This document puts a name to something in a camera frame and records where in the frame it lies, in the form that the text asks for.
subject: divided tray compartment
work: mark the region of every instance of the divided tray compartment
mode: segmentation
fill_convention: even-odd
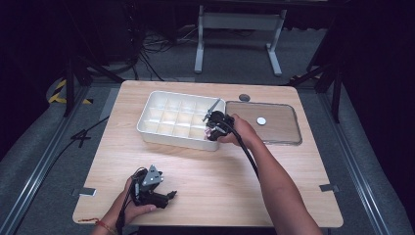
[[[137,123],[137,130],[146,142],[215,151],[219,144],[206,140],[207,120],[203,118],[217,99],[154,91]],[[220,100],[215,110],[225,113],[225,101]]]

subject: small round magnet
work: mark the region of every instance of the small round magnet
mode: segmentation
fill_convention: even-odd
[[[266,119],[263,117],[259,117],[256,122],[260,125],[265,125],[266,124]]]

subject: forearm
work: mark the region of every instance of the forearm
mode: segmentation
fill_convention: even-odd
[[[278,234],[321,234],[291,176],[259,138],[251,151],[258,168],[262,198]]]

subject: metal frame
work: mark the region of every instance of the metal frame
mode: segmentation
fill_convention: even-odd
[[[276,76],[281,76],[281,68],[278,63],[275,48],[284,24],[287,11],[281,11],[280,15],[254,15],[254,14],[233,14],[233,13],[205,13],[204,6],[199,7],[198,23],[198,49],[196,51],[195,73],[202,72],[204,61],[204,29],[205,28],[235,28],[274,31],[273,40],[266,44],[266,50],[271,62],[272,69]]]

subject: person's right hand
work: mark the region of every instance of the person's right hand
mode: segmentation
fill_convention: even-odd
[[[241,136],[244,141],[245,146],[250,149],[254,142],[260,140],[257,136],[254,128],[244,119],[240,118],[238,115],[232,115],[234,118],[234,128]],[[230,133],[226,136],[220,136],[217,138],[217,141],[220,143],[233,143],[234,145],[240,146],[238,140],[236,139],[233,133]]]

